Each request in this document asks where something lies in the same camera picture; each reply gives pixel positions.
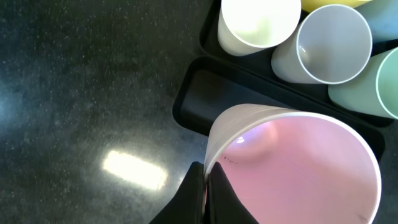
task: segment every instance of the countertop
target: countertop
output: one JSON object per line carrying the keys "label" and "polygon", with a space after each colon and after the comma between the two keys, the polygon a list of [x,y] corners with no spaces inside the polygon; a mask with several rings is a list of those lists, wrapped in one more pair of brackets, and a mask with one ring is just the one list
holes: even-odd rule
{"label": "countertop", "polygon": [[[211,0],[0,2],[0,223],[148,223],[207,137],[172,105]],[[381,129],[398,220],[398,124]],[[147,168],[154,182],[137,172]]]}

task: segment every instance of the plastic cup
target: plastic cup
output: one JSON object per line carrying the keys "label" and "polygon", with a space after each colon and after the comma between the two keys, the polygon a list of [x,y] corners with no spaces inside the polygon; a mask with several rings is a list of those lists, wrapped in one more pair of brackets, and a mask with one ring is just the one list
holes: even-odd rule
{"label": "plastic cup", "polygon": [[398,119],[398,48],[373,56],[354,80],[329,86],[330,99],[352,111]]}
{"label": "plastic cup", "polygon": [[301,0],[302,9],[307,12],[312,12],[319,7],[329,4],[343,4],[349,7],[358,7],[371,0]]}
{"label": "plastic cup", "polygon": [[340,84],[363,70],[371,51],[372,35],[364,17],[351,7],[333,4],[311,12],[276,48],[271,64],[287,82]]}
{"label": "plastic cup", "polygon": [[218,42],[235,56],[276,46],[292,34],[300,12],[300,0],[222,1]]}
{"label": "plastic cup", "polygon": [[322,114],[238,105],[211,127],[205,180],[219,162],[259,223],[372,223],[379,166],[351,127]]}
{"label": "plastic cup", "polygon": [[368,22],[374,43],[398,39],[397,0],[374,0],[357,10]]}

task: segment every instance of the mint green cup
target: mint green cup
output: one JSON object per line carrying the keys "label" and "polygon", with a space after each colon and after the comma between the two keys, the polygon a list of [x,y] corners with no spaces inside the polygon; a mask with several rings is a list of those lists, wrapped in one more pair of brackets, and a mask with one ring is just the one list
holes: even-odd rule
{"label": "mint green cup", "polygon": [[353,80],[330,85],[329,96],[348,110],[398,119],[398,48],[371,57]]}

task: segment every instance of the plastic tray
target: plastic tray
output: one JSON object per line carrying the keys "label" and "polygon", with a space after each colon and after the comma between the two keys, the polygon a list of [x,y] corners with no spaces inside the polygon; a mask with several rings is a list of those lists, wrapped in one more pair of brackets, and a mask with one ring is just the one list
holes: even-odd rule
{"label": "plastic tray", "polygon": [[[319,104],[328,105],[340,110],[341,112],[349,113],[362,121],[377,127],[385,127],[394,122],[393,119],[372,116],[368,114],[357,113],[353,111],[340,108],[333,104],[328,96],[327,85],[311,85],[311,84],[296,84],[288,83],[276,77],[271,67],[271,57],[274,49],[269,48],[261,52],[247,55],[244,57],[235,57],[226,53],[218,43],[217,30],[218,30],[218,16],[220,12],[221,1],[214,0],[210,7],[209,14],[206,18],[205,24],[200,33],[200,45],[202,50],[215,58],[224,62],[230,63],[232,66],[238,67],[245,71],[251,72],[254,75],[266,78],[280,83],[284,88],[290,89],[298,95],[302,95]],[[302,11],[300,21],[308,15],[307,12]],[[379,54],[386,50],[398,46],[398,41],[389,42],[388,44],[377,44],[373,46],[373,55]]]}
{"label": "plastic tray", "polygon": [[189,66],[173,106],[176,122],[207,135],[214,120],[226,109],[242,103],[281,106],[332,116],[355,129],[379,160],[384,137],[373,126],[290,91],[278,82],[255,76],[211,57]]}

